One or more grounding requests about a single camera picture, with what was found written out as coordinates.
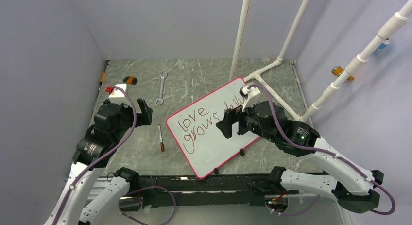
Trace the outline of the white marker pen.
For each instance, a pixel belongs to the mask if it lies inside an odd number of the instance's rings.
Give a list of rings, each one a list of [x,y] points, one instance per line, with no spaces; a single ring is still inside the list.
[[[158,125],[157,125],[157,128],[158,128],[158,133],[159,133],[159,141],[160,141],[160,143],[161,143],[161,142],[163,142],[163,133],[162,133],[161,125],[158,124]]]

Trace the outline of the pink framed whiteboard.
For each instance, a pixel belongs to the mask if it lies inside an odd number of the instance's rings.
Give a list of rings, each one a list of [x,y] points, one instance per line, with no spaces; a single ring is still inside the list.
[[[245,81],[238,77],[213,92],[173,113],[166,125],[197,178],[203,179],[239,154],[258,135],[237,135],[238,126],[232,126],[233,136],[226,139],[216,127],[224,112],[243,104],[239,90]]]

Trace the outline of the brown marker cap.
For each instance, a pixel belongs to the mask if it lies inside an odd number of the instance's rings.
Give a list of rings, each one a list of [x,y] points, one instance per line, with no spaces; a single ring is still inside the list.
[[[161,148],[161,152],[164,152],[164,151],[165,151],[165,146],[164,146],[164,143],[163,143],[163,142],[160,143],[160,148]]]

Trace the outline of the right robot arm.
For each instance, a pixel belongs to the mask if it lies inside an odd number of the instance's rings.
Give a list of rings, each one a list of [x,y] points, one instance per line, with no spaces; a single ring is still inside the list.
[[[243,109],[238,106],[224,112],[216,123],[226,139],[237,134],[253,133],[274,143],[283,152],[309,160],[324,173],[298,173],[275,166],[264,183],[250,187],[261,193],[283,193],[289,190],[306,191],[327,197],[354,213],[365,213],[379,206],[380,194],[373,183],[382,184],[384,174],[379,170],[366,170],[349,160],[342,160],[320,134],[306,123],[289,120],[282,107],[263,101]]]

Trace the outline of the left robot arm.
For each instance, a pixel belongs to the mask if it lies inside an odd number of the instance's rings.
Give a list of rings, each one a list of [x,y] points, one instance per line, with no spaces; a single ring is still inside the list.
[[[139,126],[152,123],[153,109],[142,98],[133,104],[107,99],[94,115],[94,123],[76,146],[64,189],[46,220],[47,225],[76,225],[87,198],[109,159]]]

